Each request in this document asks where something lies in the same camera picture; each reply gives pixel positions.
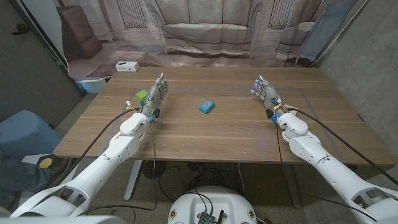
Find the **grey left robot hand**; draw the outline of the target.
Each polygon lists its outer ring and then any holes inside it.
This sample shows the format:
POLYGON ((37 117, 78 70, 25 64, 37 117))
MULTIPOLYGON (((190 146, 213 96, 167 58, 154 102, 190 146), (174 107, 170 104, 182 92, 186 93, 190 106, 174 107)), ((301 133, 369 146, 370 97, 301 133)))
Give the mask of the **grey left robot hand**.
POLYGON ((144 100, 140 113, 150 117, 154 111, 159 109, 166 94, 169 92, 169 83, 164 78, 164 74, 155 80, 155 83, 149 89, 149 92, 144 100))

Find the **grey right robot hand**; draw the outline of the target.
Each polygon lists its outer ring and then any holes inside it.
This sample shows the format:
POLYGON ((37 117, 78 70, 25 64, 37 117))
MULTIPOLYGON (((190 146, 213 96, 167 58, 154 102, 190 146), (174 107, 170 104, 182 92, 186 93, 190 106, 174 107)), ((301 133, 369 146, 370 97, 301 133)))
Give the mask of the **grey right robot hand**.
POLYGON ((263 101, 265 107, 277 116, 285 114, 282 108, 282 100, 277 91, 262 75, 255 79, 251 93, 263 101))

